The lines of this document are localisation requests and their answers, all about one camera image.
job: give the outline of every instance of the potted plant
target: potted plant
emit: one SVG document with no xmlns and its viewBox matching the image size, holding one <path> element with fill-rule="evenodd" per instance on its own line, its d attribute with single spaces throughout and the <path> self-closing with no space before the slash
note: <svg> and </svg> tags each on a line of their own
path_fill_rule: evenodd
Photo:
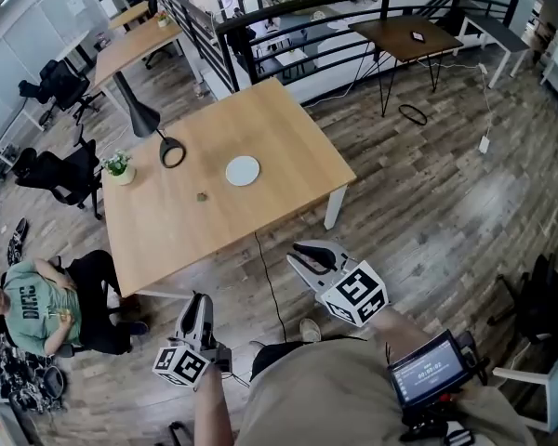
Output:
<svg viewBox="0 0 558 446">
<path fill-rule="evenodd" d="M 159 11 L 155 14 L 159 28 L 163 28 L 169 24 L 169 17 L 165 11 Z"/>
<path fill-rule="evenodd" d="M 105 159 L 101 166 L 112 176 L 118 185 L 128 185 L 137 174 L 137 169 L 130 163 L 130 155 L 123 151 L 116 153 L 109 159 Z"/>
</svg>

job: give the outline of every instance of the light blue chair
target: light blue chair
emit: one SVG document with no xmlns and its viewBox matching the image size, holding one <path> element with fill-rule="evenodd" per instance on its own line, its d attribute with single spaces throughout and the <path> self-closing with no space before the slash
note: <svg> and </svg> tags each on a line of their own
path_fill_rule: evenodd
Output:
<svg viewBox="0 0 558 446">
<path fill-rule="evenodd" d="M 492 373 L 502 378 L 543 385 L 546 388 L 548 421 L 544 423 L 525 416 L 521 416 L 521 419 L 527 426 L 548 433 L 552 433 L 558 427 L 558 360 L 554 363 L 549 374 L 531 374 L 530 372 L 520 372 L 506 368 L 495 368 Z"/>
</svg>

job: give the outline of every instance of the beige shirt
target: beige shirt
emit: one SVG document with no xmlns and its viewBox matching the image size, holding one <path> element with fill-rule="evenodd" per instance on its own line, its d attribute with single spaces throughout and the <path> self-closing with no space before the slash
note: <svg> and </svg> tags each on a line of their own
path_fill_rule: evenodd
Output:
<svg viewBox="0 0 558 446">
<path fill-rule="evenodd" d="M 471 388 L 458 402 L 462 421 L 497 446 L 535 446 L 500 392 Z M 399 445 L 406 432 L 389 380 L 384 348 L 343 339 L 291 352 L 252 382 L 236 446 Z M 415 441 L 438 445 L 441 439 Z"/>
</svg>

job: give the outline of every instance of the black and white marker cube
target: black and white marker cube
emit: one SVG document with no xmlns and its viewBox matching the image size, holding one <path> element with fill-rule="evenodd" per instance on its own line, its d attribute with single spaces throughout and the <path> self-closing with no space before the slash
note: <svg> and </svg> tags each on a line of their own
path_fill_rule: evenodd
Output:
<svg viewBox="0 0 558 446">
<path fill-rule="evenodd" d="M 196 387 L 209 363 L 188 347 L 163 347 L 159 349 L 153 373 L 178 387 Z"/>
<path fill-rule="evenodd" d="M 389 303 L 384 282 L 365 261 L 323 293 L 321 299 L 331 314 L 358 327 Z"/>
</svg>

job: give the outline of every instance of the black desk lamp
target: black desk lamp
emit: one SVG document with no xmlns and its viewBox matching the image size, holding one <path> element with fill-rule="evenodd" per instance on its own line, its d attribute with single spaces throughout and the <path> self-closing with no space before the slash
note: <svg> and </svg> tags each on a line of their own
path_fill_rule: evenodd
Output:
<svg viewBox="0 0 558 446">
<path fill-rule="evenodd" d="M 132 89 L 130 89 L 130 86 L 123 74 L 117 72 L 113 76 L 113 79 L 118 84 L 120 92 L 122 93 L 122 96 L 124 96 L 124 99 L 128 104 L 128 108 L 130 109 L 130 121 L 132 122 L 132 130 L 134 131 L 135 136 L 138 138 L 147 138 L 153 132 L 156 132 L 162 139 L 161 146 L 159 147 L 159 160 L 161 161 L 161 165 L 165 168 L 174 168 L 180 165 L 184 161 L 184 158 L 186 158 L 186 148 L 178 140 L 165 137 L 157 128 L 161 121 L 161 114 L 159 114 L 159 112 L 155 109 L 139 102 L 137 97 L 132 92 Z M 174 149 L 181 149 L 182 155 L 179 158 L 179 161 L 174 164 L 167 164 L 166 156 Z"/>
</svg>

